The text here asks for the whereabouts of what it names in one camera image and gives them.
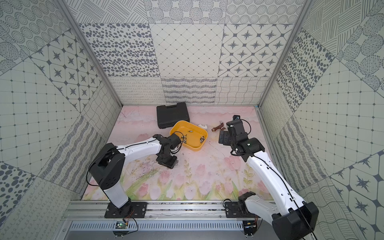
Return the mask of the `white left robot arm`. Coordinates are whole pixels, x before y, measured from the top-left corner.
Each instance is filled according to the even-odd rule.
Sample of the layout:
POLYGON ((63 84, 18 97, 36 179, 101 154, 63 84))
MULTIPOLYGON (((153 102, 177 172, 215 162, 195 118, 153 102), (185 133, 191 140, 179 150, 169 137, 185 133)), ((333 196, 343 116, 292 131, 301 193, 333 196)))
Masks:
POLYGON ((182 143, 183 138, 176 134, 168 137, 156 134, 145 141, 123 146, 108 143, 89 165, 87 175, 96 181, 93 186, 99 187, 112 205, 121 209, 130 200, 121 184, 125 165, 155 155, 159 165, 173 169, 178 162, 176 154, 182 143))

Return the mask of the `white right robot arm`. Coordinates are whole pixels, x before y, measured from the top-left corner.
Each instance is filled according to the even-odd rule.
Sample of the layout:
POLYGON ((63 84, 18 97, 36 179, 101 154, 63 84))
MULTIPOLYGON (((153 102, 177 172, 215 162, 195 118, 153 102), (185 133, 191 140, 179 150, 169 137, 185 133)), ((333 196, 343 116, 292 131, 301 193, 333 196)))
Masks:
POLYGON ((232 121, 226 123, 227 129, 220 131, 219 144, 231 147, 231 155, 242 158, 256 172, 273 201, 265 201, 252 191, 240 195, 235 202, 225 199, 223 207, 227 218, 254 217, 254 224, 244 224, 245 236, 252 236, 262 222, 266 222, 280 240, 315 240, 318 207, 313 202, 307 203, 293 190, 261 142, 249 138, 244 129, 245 122, 239 115, 234 115, 232 121))

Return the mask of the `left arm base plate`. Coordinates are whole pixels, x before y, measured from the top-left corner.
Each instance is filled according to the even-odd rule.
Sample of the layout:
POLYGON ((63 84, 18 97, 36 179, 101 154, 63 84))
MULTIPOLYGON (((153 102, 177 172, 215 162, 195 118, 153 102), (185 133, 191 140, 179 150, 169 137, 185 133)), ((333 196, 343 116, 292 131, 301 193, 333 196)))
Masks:
POLYGON ((106 219, 125 219, 128 217, 142 219, 145 217, 148 202, 135 202, 128 200, 121 208, 109 203, 105 212, 106 219))

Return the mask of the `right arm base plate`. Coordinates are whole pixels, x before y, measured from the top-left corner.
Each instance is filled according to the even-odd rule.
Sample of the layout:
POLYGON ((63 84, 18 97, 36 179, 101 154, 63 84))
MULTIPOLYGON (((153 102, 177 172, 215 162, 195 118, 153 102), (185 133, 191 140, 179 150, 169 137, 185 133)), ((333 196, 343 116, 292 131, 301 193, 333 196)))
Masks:
POLYGON ((226 218, 259 218, 260 216, 248 211, 245 203, 238 201, 224 201, 223 207, 226 212, 226 218))

